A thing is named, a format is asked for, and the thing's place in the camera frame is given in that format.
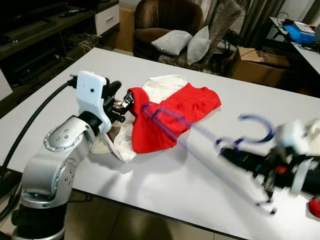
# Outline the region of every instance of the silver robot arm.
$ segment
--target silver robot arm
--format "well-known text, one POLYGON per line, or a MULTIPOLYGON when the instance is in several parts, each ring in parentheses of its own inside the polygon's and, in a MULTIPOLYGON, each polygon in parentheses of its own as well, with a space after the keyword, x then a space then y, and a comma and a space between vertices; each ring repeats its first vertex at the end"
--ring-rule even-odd
POLYGON ((115 102, 121 83, 81 71, 77 77, 78 117, 71 116, 51 130, 22 174, 21 205, 12 214, 17 226, 13 240, 64 239, 65 214, 77 167, 85 159, 99 133, 105 134, 114 121, 133 105, 131 94, 115 102))

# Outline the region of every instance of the floor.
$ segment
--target floor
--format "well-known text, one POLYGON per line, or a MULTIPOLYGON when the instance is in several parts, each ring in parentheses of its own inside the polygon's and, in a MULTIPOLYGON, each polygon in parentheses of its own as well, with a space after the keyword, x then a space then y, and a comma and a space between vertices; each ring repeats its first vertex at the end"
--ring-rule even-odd
MULTIPOLYGON (((70 200, 84 200, 73 191, 70 200)), ((2 210, 6 201, 0 201, 2 210)), ((65 240, 232 240, 232 238, 93 197, 90 202, 70 202, 65 240)), ((0 231, 11 235, 11 216, 0 222, 0 231)))

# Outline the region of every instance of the cabinet drawer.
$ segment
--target cabinet drawer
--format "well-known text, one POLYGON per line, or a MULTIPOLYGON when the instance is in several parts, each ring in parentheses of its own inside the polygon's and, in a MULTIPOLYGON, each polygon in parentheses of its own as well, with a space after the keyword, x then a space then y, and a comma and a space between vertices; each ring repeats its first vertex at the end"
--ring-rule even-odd
POLYGON ((96 34, 101 35, 119 23, 119 4, 95 15, 96 34))

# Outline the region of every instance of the white garment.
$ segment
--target white garment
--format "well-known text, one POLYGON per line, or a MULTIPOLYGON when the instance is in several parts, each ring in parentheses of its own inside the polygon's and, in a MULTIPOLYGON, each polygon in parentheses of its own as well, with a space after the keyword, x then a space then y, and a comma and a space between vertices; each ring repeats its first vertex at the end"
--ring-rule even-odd
MULTIPOLYGON (((187 85, 187 80, 181 75, 166 75, 158 77, 150 77, 142 86, 142 89, 148 94, 149 100, 159 104, 166 100, 172 94, 187 85)), ((125 115, 125 122, 120 123, 119 134, 114 141, 104 134, 103 140, 100 138, 91 148, 92 154, 105 154, 113 152, 115 156, 122 162, 130 162, 137 153, 132 147, 132 131, 135 117, 128 112, 125 115)))

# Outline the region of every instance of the desk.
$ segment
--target desk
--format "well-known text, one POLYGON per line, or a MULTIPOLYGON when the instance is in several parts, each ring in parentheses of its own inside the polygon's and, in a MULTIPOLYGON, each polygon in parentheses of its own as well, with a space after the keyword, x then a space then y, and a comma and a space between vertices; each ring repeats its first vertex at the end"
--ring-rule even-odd
POLYGON ((282 23, 284 19, 278 19, 276 17, 269 17, 271 20, 272 24, 275 26, 275 28, 278 30, 278 33, 280 33, 284 38, 294 46, 294 48, 298 51, 298 53, 309 63, 309 65, 314 68, 320 74, 320 53, 314 52, 314 51, 309 51, 306 49, 303 49, 300 47, 300 44, 292 42, 290 40, 290 37, 288 36, 288 32, 284 30, 282 27, 279 26, 279 23, 282 23))
MULTIPOLYGON (((319 117, 318 98, 94 48, 0 120, 0 164, 41 102, 70 79, 69 74, 80 70, 121 81, 118 99, 128 88, 142 86, 147 78, 155 76, 179 74, 194 87, 207 86, 216 91, 222 106, 198 124, 218 137, 258 138, 265 134, 258 123, 239 122, 237 117, 242 113, 264 116, 275 126, 295 118, 306 123, 319 117)), ((22 172, 40 150, 45 134, 77 113, 76 91, 67 88, 34 121, 9 168, 22 172)), ((206 164, 180 146, 138 154, 129 163, 120 162, 112 154, 89 155, 79 165, 73 187, 223 235, 250 240, 320 239, 320 222, 306 210, 310 196, 294 197, 286 189, 276 189, 274 204, 265 208, 270 211, 277 207, 277 214, 263 214, 253 202, 266 196, 250 173, 219 157, 213 143, 194 129, 181 137, 187 139, 190 148, 199 151, 206 164), (233 188, 253 200, 245 200, 233 188)), ((269 142, 251 149, 265 154, 272 145, 269 142)))

